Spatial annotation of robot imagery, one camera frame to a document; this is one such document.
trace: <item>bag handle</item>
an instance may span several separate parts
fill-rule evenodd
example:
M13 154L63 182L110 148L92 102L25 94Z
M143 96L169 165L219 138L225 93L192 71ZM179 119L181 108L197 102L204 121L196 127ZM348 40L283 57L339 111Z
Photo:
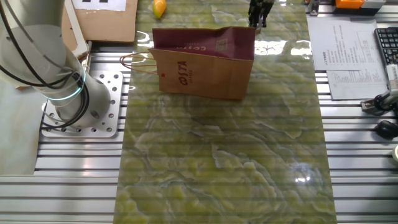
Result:
M157 73L155 73L155 72L147 72L147 71L132 68L132 67L148 67L148 66L156 66L156 65L128 65L128 64L124 63L124 59L126 59L126 58L142 58L142 59L148 59L148 60L155 60L154 58L150 58L150 57L135 56L137 54L146 54L146 53L150 53L150 52L138 52L138 53L125 55L125 56L120 57L119 61L124 67L126 67L128 69L131 69L131 70L134 70L137 72L146 72L146 73L157 75Z

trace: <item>yellow fruit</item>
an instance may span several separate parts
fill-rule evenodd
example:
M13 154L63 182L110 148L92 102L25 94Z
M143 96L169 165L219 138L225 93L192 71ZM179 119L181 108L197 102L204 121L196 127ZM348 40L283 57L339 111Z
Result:
M154 15L160 19L166 10L166 0L154 0Z

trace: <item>costa logo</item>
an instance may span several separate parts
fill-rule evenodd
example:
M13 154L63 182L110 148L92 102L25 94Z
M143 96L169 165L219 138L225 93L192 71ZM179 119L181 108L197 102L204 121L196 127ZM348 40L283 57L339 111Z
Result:
M192 46L188 46L188 47L177 47L177 49L206 50L206 47L192 47Z
M180 80L180 83L183 85L188 85L188 80L186 77L188 77L188 74L186 73L187 71L187 62L177 62L178 65L178 74L180 75L178 77L178 80Z

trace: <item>mounting plate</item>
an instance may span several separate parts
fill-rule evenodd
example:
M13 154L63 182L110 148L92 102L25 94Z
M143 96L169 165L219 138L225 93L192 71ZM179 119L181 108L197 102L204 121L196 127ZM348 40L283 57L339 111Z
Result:
M118 120L119 110L121 102L121 93L123 87L123 74L121 72L113 71L101 71L92 70L90 71L91 77L100 80L109 90L111 96L109 102L109 109L106 115L98 120L97 123L93 124L89 128L63 128L63 129L52 129L50 131L43 130L42 134L48 138L111 138L118 131ZM45 112L55 119L60 119L55 107L49 100L47 100L47 106ZM44 116L44 122L50 125L60 125L57 121Z

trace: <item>keyboard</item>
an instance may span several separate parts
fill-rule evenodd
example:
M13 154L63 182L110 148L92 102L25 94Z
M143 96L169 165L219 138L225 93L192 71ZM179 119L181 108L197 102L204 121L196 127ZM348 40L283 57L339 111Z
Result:
M374 35L378 42L384 66L398 63L398 27L377 28Z

